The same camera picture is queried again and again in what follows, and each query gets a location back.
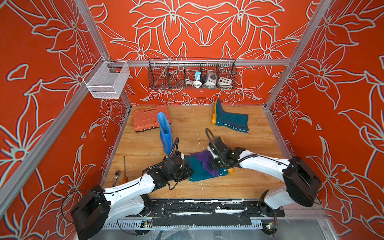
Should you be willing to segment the purple cloth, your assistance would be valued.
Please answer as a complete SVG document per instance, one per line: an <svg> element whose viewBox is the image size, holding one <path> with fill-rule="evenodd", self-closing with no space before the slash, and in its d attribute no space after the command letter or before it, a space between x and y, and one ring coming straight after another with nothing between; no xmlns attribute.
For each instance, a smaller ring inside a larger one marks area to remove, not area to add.
<svg viewBox="0 0 384 240"><path fill-rule="evenodd" d="M194 171L192 182L226 176L231 173L231 170L226 169L214 170L211 165L213 156L208 150L200 153L191 153L190 156L191 159L189 159L188 164Z"/></svg>

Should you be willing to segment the teal boot with yellow sole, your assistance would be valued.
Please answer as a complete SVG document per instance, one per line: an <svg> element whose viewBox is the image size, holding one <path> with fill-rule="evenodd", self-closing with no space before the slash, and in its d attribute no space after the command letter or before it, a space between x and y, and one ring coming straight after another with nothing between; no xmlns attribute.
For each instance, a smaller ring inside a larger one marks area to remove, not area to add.
<svg viewBox="0 0 384 240"><path fill-rule="evenodd" d="M199 182L217 177L230 175L233 169L227 169L213 145L209 144L207 149L199 153L190 153L185 157L185 162L194 172L190 182Z"/></svg>

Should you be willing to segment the bright blue rubber boot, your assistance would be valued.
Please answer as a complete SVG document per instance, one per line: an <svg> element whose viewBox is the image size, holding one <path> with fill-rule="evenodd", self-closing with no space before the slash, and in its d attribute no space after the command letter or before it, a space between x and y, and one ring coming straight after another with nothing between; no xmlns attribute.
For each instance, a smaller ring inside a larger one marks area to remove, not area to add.
<svg viewBox="0 0 384 240"><path fill-rule="evenodd" d="M171 153L174 144L171 124L169 123L167 116L163 112L158 113L157 118L161 129L160 139L163 144L163 149L166 155L168 155Z"/></svg>

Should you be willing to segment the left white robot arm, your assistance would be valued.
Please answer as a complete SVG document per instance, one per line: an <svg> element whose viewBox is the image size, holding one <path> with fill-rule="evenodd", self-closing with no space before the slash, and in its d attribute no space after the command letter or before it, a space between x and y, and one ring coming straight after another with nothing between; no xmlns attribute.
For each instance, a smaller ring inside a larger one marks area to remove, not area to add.
<svg viewBox="0 0 384 240"><path fill-rule="evenodd" d="M184 154L177 152L144 169L142 176L135 180L111 188L95 186L87 190L71 210L78 239L90 239L107 223L127 216L146 215L152 209L150 193L169 187L171 182L187 180L193 174Z"/></svg>

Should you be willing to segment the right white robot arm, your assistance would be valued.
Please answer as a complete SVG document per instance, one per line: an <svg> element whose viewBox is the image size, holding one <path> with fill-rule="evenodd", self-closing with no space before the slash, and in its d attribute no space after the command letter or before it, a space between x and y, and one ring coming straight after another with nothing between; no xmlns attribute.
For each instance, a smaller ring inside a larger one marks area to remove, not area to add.
<svg viewBox="0 0 384 240"><path fill-rule="evenodd" d="M318 191L320 178L299 157L278 159L253 153L244 148L229 148L221 138L210 142L207 150L212 156L210 164L216 170L249 169L272 176L284 183L275 190L266 190L260 197L258 208L263 215L290 204L312 207L320 204Z"/></svg>

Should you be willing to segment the metal wrench on floor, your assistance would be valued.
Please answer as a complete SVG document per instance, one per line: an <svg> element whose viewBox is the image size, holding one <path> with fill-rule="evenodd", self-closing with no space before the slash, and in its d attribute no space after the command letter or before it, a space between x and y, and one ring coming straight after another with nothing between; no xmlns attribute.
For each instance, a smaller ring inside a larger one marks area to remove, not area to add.
<svg viewBox="0 0 384 240"><path fill-rule="evenodd" d="M115 178L114 178L112 187L115 187L115 186L116 186L116 184L117 184L117 180L118 180L120 174L121 174L121 171L116 171L116 172L115 172Z"/></svg>

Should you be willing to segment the orange plastic tool case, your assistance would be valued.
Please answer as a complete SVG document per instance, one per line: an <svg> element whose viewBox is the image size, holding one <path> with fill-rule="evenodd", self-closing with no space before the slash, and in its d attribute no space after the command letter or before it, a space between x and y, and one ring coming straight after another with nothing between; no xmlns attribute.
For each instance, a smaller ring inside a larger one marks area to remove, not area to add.
<svg viewBox="0 0 384 240"><path fill-rule="evenodd" d="M164 113L167 121L171 124L167 105L154 106L148 109L134 110L133 126L135 132L144 132L160 127L158 113Z"/></svg>

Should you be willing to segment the white cube with dots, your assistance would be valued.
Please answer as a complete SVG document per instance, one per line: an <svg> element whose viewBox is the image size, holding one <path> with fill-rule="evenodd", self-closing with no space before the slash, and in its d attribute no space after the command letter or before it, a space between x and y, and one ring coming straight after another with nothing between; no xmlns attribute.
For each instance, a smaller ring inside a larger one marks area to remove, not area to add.
<svg viewBox="0 0 384 240"><path fill-rule="evenodd" d="M231 89L233 87L232 82L233 82L232 79L220 77L219 78L219 87L222 89Z"/></svg>

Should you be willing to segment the white grey device in basket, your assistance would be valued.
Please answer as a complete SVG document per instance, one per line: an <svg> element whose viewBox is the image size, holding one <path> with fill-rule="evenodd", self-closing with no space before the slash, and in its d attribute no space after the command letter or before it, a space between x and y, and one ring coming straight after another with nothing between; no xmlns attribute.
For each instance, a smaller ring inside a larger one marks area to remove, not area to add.
<svg viewBox="0 0 384 240"><path fill-rule="evenodd" d="M217 84L217 75L213 72L208 72L203 86L213 87L213 86L216 86L216 84Z"/></svg>

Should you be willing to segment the blue white small box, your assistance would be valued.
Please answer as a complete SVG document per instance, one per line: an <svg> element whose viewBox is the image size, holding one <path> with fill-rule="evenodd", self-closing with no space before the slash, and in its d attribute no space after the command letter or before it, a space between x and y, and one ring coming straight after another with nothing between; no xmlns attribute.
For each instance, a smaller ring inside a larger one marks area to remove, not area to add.
<svg viewBox="0 0 384 240"><path fill-rule="evenodd" d="M200 71L196 71L195 72L195 81L199 81L201 78L201 72Z"/></svg>

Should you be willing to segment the teal boot near back wall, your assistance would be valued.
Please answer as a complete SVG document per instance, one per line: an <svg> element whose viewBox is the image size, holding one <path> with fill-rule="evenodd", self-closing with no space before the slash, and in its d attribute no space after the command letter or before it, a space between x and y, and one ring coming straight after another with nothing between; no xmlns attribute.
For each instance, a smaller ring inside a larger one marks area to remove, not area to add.
<svg viewBox="0 0 384 240"><path fill-rule="evenodd" d="M222 107L220 99L216 99L213 108L212 125L227 127L231 130L248 134L248 120L249 116L246 114L226 112Z"/></svg>

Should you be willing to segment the white mesh wall basket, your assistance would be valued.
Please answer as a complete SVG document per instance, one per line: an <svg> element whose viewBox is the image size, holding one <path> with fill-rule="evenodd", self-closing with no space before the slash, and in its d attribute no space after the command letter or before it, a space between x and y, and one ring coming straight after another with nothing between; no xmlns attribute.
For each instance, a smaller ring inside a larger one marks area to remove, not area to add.
<svg viewBox="0 0 384 240"><path fill-rule="evenodd" d="M84 83L94 99L118 99L125 88L130 76L127 63L113 72L107 63L99 62Z"/></svg>

